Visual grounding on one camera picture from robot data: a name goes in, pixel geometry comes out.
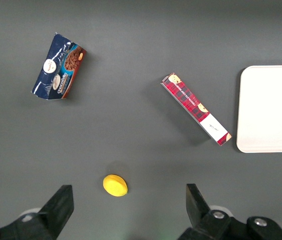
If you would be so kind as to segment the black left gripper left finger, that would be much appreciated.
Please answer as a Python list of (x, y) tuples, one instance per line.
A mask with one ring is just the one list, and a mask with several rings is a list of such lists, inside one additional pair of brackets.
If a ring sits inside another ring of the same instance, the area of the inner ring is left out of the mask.
[(0, 240), (55, 240), (74, 211), (73, 188), (61, 186), (38, 212), (0, 228)]

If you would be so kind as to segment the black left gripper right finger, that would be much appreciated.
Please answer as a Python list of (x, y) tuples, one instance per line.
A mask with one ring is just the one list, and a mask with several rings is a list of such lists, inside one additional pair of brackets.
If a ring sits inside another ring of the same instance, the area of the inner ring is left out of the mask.
[(251, 216), (242, 223), (227, 209), (209, 207), (194, 183), (186, 185), (186, 210), (191, 227), (180, 240), (282, 240), (282, 228), (275, 221)]

